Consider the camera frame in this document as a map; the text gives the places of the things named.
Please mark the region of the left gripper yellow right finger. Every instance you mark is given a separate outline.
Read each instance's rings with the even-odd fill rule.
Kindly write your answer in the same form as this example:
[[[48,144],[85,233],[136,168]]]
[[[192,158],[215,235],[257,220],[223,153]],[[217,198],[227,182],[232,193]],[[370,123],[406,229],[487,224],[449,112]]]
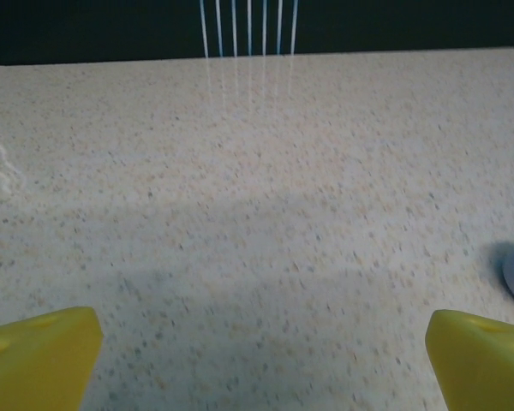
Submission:
[[[425,344],[448,411],[514,411],[514,325],[437,310]]]

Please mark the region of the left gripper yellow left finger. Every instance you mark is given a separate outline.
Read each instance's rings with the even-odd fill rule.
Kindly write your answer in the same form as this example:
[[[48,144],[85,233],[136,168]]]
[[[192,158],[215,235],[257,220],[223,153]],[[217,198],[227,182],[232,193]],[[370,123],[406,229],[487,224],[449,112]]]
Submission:
[[[102,340],[91,307],[0,325],[0,411],[79,411]]]

